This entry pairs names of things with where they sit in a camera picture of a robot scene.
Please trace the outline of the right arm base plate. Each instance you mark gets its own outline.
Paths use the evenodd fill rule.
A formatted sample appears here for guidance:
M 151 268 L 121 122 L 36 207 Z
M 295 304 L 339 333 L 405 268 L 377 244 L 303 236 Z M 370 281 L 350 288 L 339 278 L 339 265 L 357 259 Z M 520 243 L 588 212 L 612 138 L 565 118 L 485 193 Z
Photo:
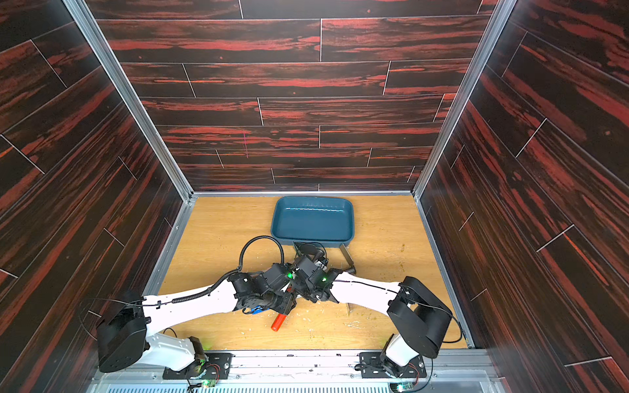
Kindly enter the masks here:
M 360 352 L 359 362 L 354 369 L 362 378 L 426 378 L 428 375 L 421 356 L 400 366 L 382 352 L 376 351 Z

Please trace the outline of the grey hoe red grip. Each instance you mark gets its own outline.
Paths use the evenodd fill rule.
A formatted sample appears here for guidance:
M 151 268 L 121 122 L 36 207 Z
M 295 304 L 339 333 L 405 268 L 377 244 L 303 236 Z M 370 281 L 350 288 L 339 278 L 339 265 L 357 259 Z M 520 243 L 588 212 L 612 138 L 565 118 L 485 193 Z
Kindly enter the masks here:
M 342 244 L 340 245 L 339 249 L 342 252 L 342 255 L 345 257 L 348 265 L 350 266 L 350 268 L 348 268 L 346 270 L 347 273 L 356 273 L 356 269 L 355 269 L 355 264 L 354 261 L 352 260 L 352 257 L 349 253 L 349 250 L 347 249 L 347 247 Z M 280 330 L 283 322 L 285 321 L 287 315 L 286 314 L 278 314 L 278 316 L 276 317 L 275 321 L 273 322 L 271 329 L 275 332 L 278 332 L 278 330 Z

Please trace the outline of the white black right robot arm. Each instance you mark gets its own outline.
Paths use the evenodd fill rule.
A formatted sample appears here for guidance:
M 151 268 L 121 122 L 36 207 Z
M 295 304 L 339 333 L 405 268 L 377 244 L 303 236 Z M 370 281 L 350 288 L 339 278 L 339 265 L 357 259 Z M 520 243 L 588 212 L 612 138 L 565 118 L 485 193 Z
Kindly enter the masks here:
M 289 265 L 285 278 L 292 293 L 314 303 L 332 301 L 361 306 L 387 316 L 396 333 L 382 349 L 375 367 L 399 378 L 413 360 L 435 359 L 455 317 L 421 281 L 400 283 L 359 278 L 352 270 L 328 269 L 303 255 Z

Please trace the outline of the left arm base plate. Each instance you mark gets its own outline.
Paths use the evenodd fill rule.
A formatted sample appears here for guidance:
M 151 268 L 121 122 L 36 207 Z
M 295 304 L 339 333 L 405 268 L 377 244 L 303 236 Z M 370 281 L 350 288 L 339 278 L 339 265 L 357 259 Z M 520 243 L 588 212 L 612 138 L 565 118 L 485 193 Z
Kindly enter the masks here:
M 195 360 L 181 371 L 166 368 L 164 380 L 219 381 L 229 377 L 234 355 L 229 352 L 206 352 L 205 358 Z

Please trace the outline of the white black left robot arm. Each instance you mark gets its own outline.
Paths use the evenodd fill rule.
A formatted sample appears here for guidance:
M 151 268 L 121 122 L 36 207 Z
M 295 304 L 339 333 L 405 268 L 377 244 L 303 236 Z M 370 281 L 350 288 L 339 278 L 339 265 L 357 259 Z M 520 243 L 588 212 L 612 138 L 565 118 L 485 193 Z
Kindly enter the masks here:
M 213 314 L 290 310 L 295 302 L 287 288 L 294 278 L 289 265 L 274 264 L 259 274 L 230 271 L 205 289 L 119 301 L 97 325 L 98 369 L 113 373 L 146 364 L 181 371 L 200 363 L 203 347 L 198 339 L 176 339 L 162 332 Z

